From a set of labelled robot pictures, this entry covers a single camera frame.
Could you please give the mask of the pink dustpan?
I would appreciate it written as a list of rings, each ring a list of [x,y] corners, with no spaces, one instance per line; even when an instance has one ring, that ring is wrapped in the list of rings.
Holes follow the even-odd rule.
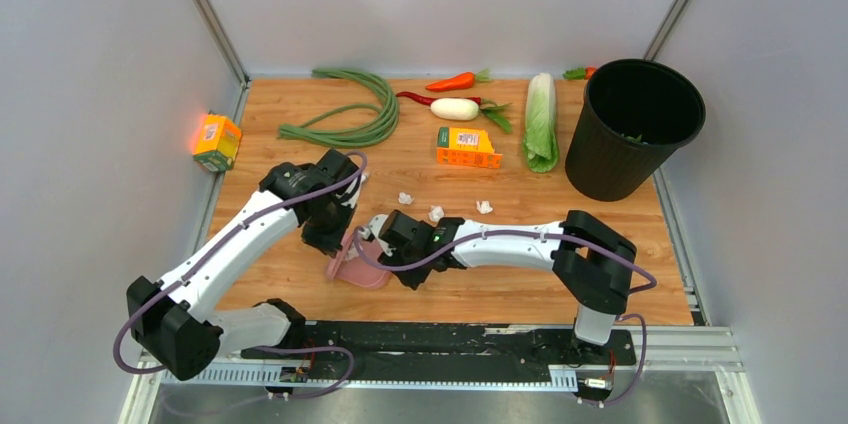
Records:
[[[356,249],[353,242],[351,249]],[[390,271],[377,269],[371,266],[360,256],[359,253],[358,257],[354,259],[353,264],[356,269],[356,280],[354,284],[349,284],[354,286],[368,290],[376,290],[386,285],[391,277]]]

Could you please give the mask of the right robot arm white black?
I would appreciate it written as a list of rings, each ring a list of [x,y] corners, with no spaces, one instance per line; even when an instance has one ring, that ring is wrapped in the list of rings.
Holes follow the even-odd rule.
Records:
[[[508,266],[555,275],[578,302],[570,346],[588,363],[610,349],[612,327],[632,292],[637,255],[629,239],[579,210],[560,222],[513,227],[460,217],[431,225],[394,210],[372,218],[364,238],[380,246],[378,263],[411,289],[449,269]]]

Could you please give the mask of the pink hand brush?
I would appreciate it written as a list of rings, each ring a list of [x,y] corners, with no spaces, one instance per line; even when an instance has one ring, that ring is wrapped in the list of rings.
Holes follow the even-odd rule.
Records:
[[[341,249],[330,259],[324,270],[327,281],[341,280],[354,284],[356,280],[356,269],[353,264],[358,257],[356,249],[351,249],[353,232],[348,231],[342,239]]]

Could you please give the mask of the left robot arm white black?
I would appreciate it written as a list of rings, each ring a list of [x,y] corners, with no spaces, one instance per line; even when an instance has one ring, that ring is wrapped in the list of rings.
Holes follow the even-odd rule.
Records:
[[[126,291],[129,318],[113,342],[119,368],[131,336],[162,370],[179,380],[196,377],[217,357],[270,347],[282,358],[299,355],[305,319],[280,299],[219,311],[218,302],[271,246],[298,231],[304,244],[330,257],[356,211],[367,158],[328,150],[316,163],[284,162],[259,182],[247,203],[185,262],[157,280],[137,278]]]

